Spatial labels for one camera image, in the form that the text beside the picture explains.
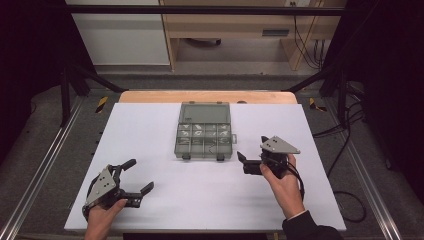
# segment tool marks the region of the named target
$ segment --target black curtain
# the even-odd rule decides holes
[[[348,7],[363,4],[349,3]],[[362,21],[363,17],[342,17],[325,65],[337,60],[337,53]],[[363,83],[370,126],[393,168],[404,173],[424,203],[423,29],[424,1],[380,0],[360,29],[343,70],[348,81]]]
[[[1,2],[0,163],[30,116],[34,95],[59,85],[65,66],[78,63],[95,72],[71,14],[49,12],[46,4],[66,3]]]

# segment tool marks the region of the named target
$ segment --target floor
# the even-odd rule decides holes
[[[297,72],[291,71],[278,41],[237,39],[224,39],[219,46],[183,41],[174,72],[155,66],[130,70],[102,68],[99,72],[111,82],[129,89],[281,90],[317,71],[307,64],[302,64]],[[12,219],[17,220],[17,232],[14,233],[17,239],[81,239],[79,234],[63,230],[64,222],[101,139],[113,103],[119,99],[119,94],[94,82],[89,84],[92,88],[89,96],[76,97],[72,93],[73,103],[82,102],[81,109],[66,139],[57,145],[52,143],[61,131],[60,89],[55,87],[34,97],[33,114],[0,167],[0,223],[3,229],[12,216],[17,215],[18,206],[26,204],[20,212],[24,218]],[[312,133],[337,124],[335,97],[321,98],[317,92],[320,84],[314,83],[296,94]],[[109,97],[108,102],[102,113],[96,114],[95,109],[103,96]],[[311,97],[318,108],[311,108]],[[354,97],[348,97],[349,105],[356,101]],[[356,111],[360,111],[358,106],[352,109],[352,114]],[[325,169],[330,168],[346,137],[344,131],[315,138]],[[57,155],[47,156],[51,147],[59,150]],[[32,181],[33,176],[39,173],[37,170],[46,159],[53,161],[46,164],[42,184],[32,188],[37,185]],[[361,166],[357,166],[358,162],[366,169],[374,189],[369,189],[367,176],[361,176],[363,172]],[[396,234],[402,239],[424,239],[424,207],[403,175],[386,169],[384,155],[365,121],[352,124],[350,144],[335,166],[330,183],[333,190],[355,194],[367,211],[366,218],[360,223],[346,221],[348,230],[342,233],[346,239],[400,239]],[[354,198],[342,193],[336,194],[336,199],[343,216],[361,218],[363,208]],[[393,231],[384,230],[385,224]],[[120,238],[120,234],[111,235]]]

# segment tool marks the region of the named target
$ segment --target black sleeve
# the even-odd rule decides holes
[[[284,220],[283,230],[287,236],[287,240],[343,239],[335,228],[317,226],[309,211],[306,211],[289,221]]]

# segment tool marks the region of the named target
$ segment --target metal frame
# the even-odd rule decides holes
[[[225,14],[225,15],[296,15],[296,16],[344,16],[349,14],[358,14],[363,12],[362,10],[354,9],[354,10],[347,10],[344,8],[297,8],[297,7],[223,7],[223,6],[143,6],[143,5],[136,5],[136,6],[116,6],[116,5],[47,5],[46,9],[48,11],[52,11],[55,13],[64,13],[64,14],[70,14],[70,13],[77,13],[77,14]],[[343,56],[348,54],[349,52],[349,43],[352,43],[353,38],[350,39],[348,44],[345,45],[343,48],[342,54],[339,54],[338,59],[343,59]],[[297,92],[303,87],[322,79],[323,77],[326,77],[332,73],[336,73],[340,71],[343,67],[342,63],[332,64],[328,66],[327,68],[324,68],[321,72],[311,76],[310,78],[306,79],[304,82],[288,89],[288,91],[291,92]],[[84,72],[84,75],[89,75],[91,78],[97,78],[97,74],[87,74]],[[68,93],[68,81],[72,79],[68,79],[69,73],[64,72],[64,76],[62,76],[62,91],[64,94]],[[101,80],[103,85],[107,85],[109,88],[114,88],[115,86],[113,84],[108,85],[108,82],[103,82],[103,79],[97,79]],[[63,109],[66,111],[69,111],[69,97],[68,96],[62,96],[62,101],[65,106],[63,106]],[[0,232],[0,239],[14,239],[15,236],[18,233],[18,230],[20,226],[22,225],[29,209],[32,206],[32,203],[35,200],[35,197],[37,196],[39,190],[41,189],[41,186],[44,182],[44,179],[46,178],[49,169],[54,163],[54,160],[64,142],[66,139],[67,133],[69,132],[70,128],[73,125],[73,122],[75,121],[75,118],[78,114],[79,108],[82,104],[82,100],[79,101],[77,105],[74,106],[76,108],[75,112],[72,116],[67,115],[67,113],[64,113],[64,118],[69,118],[70,121],[62,121],[62,127],[55,139],[55,141],[52,143],[52,146],[48,153],[46,154],[44,160],[42,161],[37,173],[33,177],[33,180],[31,181],[30,185],[27,188],[27,191],[25,192],[24,196],[22,197],[21,201],[19,202],[17,208],[15,209],[14,213],[10,217],[7,224],[2,228]],[[400,233],[394,224],[393,219],[390,216],[390,213],[388,212],[384,201],[381,199],[381,196],[378,193],[378,190],[376,189],[373,181],[371,180],[369,174],[367,173],[366,169],[364,168],[362,161],[359,158],[359,155],[356,152],[356,149],[354,148],[353,144],[351,143],[349,146],[349,152],[353,158],[352,164],[354,166],[354,169],[358,175],[358,178],[361,181],[361,184],[365,190],[366,196],[370,202],[371,207],[374,210],[374,213],[377,217],[377,220],[380,224],[380,227],[383,231],[383,234],[387,239],[401,239]]]

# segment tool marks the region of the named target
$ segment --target aluminum extrusion rail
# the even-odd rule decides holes
[[[32,178],[30,184],[28,185],[24,195],[19,201],[14,212],[10,216],[7,223],[3,226],[0,232],[0,240],[12,240],[15,239],[20,227],[22,226],[25,217],[27,216],[32,204],[37,197],[44,180],[46,179],[52,165],[54,164],[57,155],[59,154],[60,149],[63,146],[77,116],[80,112],[81,105],[84,102],[84,97],[77,96],[75,103],[72,107],[72,115],[68,123],[61,127],[53,141],[50,145],[49,150],[44,156],[43,161],[40,163],[40,166],[37,169],[34,177]]]
[[[296,15],[343,16],[362,13],[361,9],[325,7],[252,7],[252,6],[156,6],[156,5],[47,5],[47,10],[90,14],[204,14],[204,15]]]

